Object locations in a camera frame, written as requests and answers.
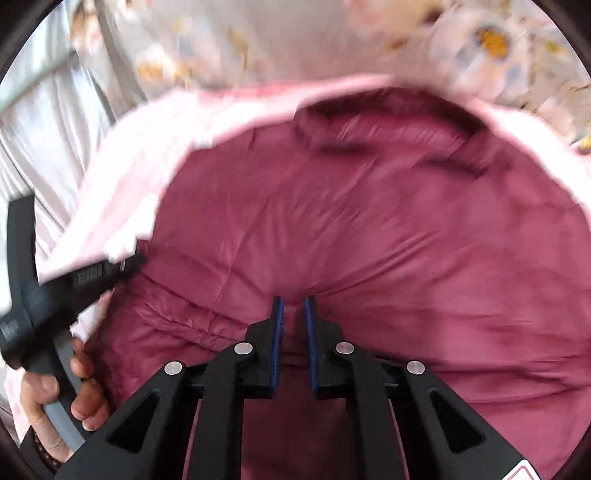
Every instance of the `white label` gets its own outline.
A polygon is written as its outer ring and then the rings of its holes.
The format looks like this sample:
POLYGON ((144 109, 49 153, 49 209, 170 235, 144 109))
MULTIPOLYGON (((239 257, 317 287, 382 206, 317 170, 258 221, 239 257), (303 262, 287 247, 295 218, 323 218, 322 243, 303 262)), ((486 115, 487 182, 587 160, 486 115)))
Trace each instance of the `white label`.
POLYGON ((503 480, 540 480, 540 477, 527 460, 522 460, 503 480))

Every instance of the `maroon jacket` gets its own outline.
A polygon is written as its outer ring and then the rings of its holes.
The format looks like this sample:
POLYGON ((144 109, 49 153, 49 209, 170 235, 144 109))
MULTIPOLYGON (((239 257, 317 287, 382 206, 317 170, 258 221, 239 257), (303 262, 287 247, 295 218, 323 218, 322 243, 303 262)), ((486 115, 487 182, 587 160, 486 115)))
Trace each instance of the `maroon jacket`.
POLYGON ((591 235, 527 154, 388 89, 192 153, 148 262, 90 344, 113 402, 287 301, 280 392, 246 403, 243 478, 346 479, 339 401, 312 399, 301 299, 382 358, 433 367, 551 478, 591 420, 591 235))

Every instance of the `triangular cutout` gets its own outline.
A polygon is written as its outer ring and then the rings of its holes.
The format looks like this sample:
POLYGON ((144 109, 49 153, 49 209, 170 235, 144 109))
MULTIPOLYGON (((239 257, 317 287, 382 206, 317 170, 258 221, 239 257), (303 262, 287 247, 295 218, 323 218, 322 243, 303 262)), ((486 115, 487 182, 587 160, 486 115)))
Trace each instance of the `triangular cutout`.
POLYGON ((462 453, 484 442, 484 437, 438 392, 430 392, 429 397, 453 453, 462 453))
POLYGON ((139 453, 158 406, 160 395, 152 392, 107 439, 111 445, 139 453))

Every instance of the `human hand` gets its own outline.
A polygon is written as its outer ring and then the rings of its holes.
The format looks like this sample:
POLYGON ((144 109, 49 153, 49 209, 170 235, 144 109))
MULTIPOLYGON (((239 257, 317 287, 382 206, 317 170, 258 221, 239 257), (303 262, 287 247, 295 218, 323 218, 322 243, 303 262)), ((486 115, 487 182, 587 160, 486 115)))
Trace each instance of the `human hand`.
MULTIPOLYGON (((86 379, 76 399, 72 402, 72 415, 82 421, 82 426, 93 431, 101 427, 111 412, 99 383, 90 378, 94 373, 94 365, 84 354, 84 343, 78 338, 72 340, 74 355, 70 359, 70 367, 74 375, 86 379)), ((22 379, 21 404, 39 441, 55 460, 65 462, 73 452, 59 436, 45 411, 43 405, 53 402, 60 393, 60 386, 53 375, 26 373, 22 379)))

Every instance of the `silver rivet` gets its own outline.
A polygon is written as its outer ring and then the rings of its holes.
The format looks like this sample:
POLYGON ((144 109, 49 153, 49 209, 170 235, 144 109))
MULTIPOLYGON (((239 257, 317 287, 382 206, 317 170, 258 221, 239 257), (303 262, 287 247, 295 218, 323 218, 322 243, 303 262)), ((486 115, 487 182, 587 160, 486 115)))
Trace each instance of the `silver rivet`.
POLYGON ((168 375, 178 375, 183 370, 181 362, 168 362, 164 367, 164 372, 168 375))
POLYGON ((238 355, 248 355, 250 352, 252 352, 252 345, 248 342, 237 343, 234 347, 234 351, 238 355))
POLYGON ((418 360, 413 360, 407 363, 407 370, 411 372, 413 375, 421 375, 425 373, 425 365, 418 360))
POLYGON ((355 350, 355 347, 352 343, 341 342, 336 344, 336 351, 343 355, 349 355, 350 353, 353 353, 353 350, 355 350))

